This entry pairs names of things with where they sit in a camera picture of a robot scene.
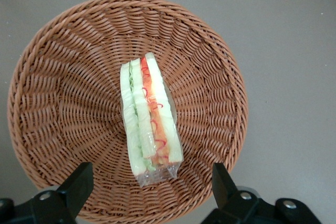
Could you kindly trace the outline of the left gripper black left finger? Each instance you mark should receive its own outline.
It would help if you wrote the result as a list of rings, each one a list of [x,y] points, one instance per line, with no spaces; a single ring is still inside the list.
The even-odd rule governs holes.
[[[44,190],[20,205],[1,199],[1,223],[76,223],[93,191],[93,164],[81,163],[55,190]]]

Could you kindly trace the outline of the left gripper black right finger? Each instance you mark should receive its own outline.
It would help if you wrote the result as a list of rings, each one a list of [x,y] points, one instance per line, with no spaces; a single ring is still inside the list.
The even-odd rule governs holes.
[[[222,163],[213,164],[212,189],[217,208],[202,223],[320,223],[303,202],[279,198],[272,205],[254,190],[237,187]]]

